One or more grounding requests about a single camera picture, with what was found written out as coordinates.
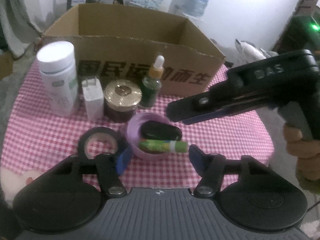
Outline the right hand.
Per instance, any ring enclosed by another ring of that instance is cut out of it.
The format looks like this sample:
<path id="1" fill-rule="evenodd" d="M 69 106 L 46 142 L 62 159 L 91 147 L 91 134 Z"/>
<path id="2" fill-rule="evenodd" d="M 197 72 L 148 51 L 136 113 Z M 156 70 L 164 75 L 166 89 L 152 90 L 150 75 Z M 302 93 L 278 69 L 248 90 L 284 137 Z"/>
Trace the right hand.
<path id="1" fill-rule="evenodd" d="M 319 179 L 319 140 L 304 140 L 300 129 L 284 125 L 283 135 L 288 154 L 297 157 L 297 170 L 311 181 Z"/>

